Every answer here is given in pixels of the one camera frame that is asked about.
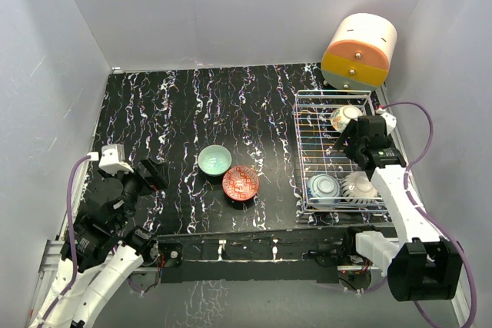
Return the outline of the floral cream bowl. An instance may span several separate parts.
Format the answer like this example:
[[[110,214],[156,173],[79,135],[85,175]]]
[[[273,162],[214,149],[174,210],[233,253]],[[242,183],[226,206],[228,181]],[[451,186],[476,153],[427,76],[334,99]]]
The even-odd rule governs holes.
[[[352,119],[357,120],[364,113],[353,105],[344,105],[331,113],[330,122],[334,130],[343,132]]]

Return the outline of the white bowl black striped outside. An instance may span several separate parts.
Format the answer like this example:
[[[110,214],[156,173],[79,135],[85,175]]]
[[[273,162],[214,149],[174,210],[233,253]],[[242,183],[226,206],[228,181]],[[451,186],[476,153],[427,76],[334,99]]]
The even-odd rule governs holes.
[[[369,204],[378,192],[364,171],[349,173],[341,183],[341,196],[352,204]]]

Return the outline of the blue white patterned bowl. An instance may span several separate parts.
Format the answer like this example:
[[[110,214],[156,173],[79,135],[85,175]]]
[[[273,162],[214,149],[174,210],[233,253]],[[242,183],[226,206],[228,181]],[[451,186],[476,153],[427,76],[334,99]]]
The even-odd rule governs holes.
[[[338,181],[328,174],[317,174],[307,181],[307,200],[324,206],[340,201],[341,188]]]

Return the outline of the red patterned bowl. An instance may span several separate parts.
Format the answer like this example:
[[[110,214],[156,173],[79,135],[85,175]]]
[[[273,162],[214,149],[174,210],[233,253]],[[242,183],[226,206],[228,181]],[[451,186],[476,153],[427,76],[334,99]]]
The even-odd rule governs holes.
[[[222,178],[224,193],[232,200],[247,201],[259,190],[260,180],[255,169],[238,165],[229,169]]]

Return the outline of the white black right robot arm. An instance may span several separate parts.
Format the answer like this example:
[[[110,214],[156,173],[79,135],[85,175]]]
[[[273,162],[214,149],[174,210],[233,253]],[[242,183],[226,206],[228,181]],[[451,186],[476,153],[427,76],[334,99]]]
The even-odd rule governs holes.
[[[380,194],[397,232],[390,242],[373,228],[352,231],[343,244],[344,258],[353,264],[369,259],[387,277],[398,301],[450,300],[460,279],[458,249],[421,213],[421,202],[404,185],[407,163],[387,133],[380,115],[352,119],[334,149],[343,151],[367,175]]]

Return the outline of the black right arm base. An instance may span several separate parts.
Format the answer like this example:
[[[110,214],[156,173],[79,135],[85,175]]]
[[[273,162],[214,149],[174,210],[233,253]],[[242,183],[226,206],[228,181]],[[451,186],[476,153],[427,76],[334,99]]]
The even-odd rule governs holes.
[[[299,242],[302,260],[313,260],[321,267],[336,267],[342,271],[365,273],[370,268],[387,271],[396,256],[397,249],[388,243],[371,240],[302,240]]]

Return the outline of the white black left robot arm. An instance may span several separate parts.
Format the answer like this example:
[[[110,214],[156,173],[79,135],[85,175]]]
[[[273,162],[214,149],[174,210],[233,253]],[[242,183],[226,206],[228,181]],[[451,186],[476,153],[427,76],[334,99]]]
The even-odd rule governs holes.
[[[72,211],[73,182],[86,161],[98,162],[102,188],[90,199],[93,209]],[[118,288],[140,266],[158,259],[152,232],[136,226],[121,232],[138,199],[166,189],[168,166],[145,158],[132,168],[120,154],[91,152],[72,167],[66,190],[68,237],[57,272],[31,322],[32,327],[91,327]]]

